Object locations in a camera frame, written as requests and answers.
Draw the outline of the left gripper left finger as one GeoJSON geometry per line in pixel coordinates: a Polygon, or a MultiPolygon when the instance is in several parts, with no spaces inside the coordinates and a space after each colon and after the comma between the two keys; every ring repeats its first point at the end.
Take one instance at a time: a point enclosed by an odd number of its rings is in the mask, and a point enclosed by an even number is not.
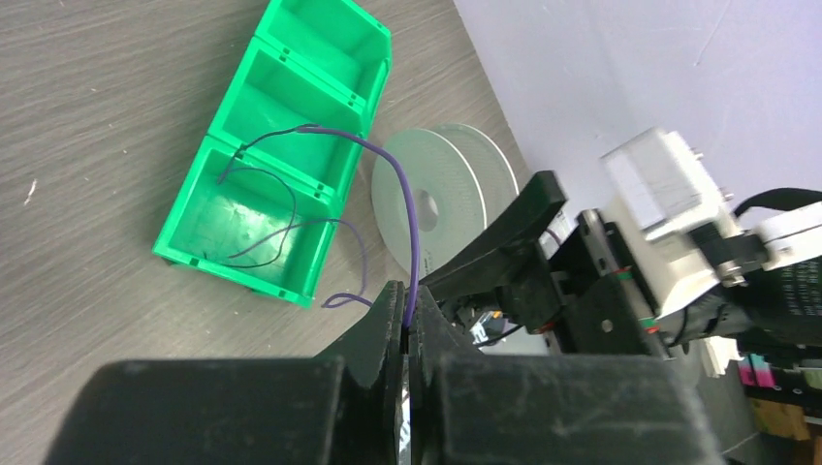
{"type": "Polygon", "coordinates": [[[49,464],[395,464],[405,290],[308,358],[122,360],[84,385],[49,464]]]}

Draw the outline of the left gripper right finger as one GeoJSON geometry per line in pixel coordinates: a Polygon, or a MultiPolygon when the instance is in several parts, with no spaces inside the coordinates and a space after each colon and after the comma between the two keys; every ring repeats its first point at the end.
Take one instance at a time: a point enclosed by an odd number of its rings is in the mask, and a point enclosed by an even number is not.
{"type": "Polygon", "coordinates": [[[650,356],[486,355],[419,290],[409,329],[415,464],[720,464],[696,393],[650,356]]]}

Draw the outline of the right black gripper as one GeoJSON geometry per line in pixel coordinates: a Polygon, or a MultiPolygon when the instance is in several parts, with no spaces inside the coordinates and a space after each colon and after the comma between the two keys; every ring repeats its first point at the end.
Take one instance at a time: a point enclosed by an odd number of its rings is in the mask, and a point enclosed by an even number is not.
{"type": "Polygon", "coordinates": [[[653,302],[614,223],[585,210],[552,255],[542,248],[565,203],[554,171],[534,173],[490,226],[421,284],[460,329],[499,311],[545,336],[556,353],[661,357],[653,302]]]}

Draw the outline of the clear plastic cable spool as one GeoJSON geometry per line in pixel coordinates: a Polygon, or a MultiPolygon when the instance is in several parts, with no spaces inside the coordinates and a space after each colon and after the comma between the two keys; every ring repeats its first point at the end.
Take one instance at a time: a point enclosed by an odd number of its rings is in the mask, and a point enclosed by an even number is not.
{"type": "Polygon", "coordinates": [[[401,164],[413,194],[423,276],[453,258],[519,194],[503,151],[472,126],[407,129],[383,147],[401,164]]]}

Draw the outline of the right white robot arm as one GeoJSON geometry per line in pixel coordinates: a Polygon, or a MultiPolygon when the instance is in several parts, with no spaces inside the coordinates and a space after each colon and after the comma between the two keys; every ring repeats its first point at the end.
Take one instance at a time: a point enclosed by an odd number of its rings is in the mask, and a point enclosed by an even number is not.
{"type": "Polygon", "coordinates": [[[542,250],[539,235],[565,201],[552,171],[535,173],[503,213],[423,285],[448,317],[494,304],[532,333],[557,331],[570,353],[668,357],[676,347],[727,336],[772,362],[820,357],[819,258],[768,271],[759,239],[717,238],[715,248],[742,259],[744,283],[712,285],[667,317],[651,291],[655,273],[640,263],[624,224],[589,210],[556,252],[542,250]]]}

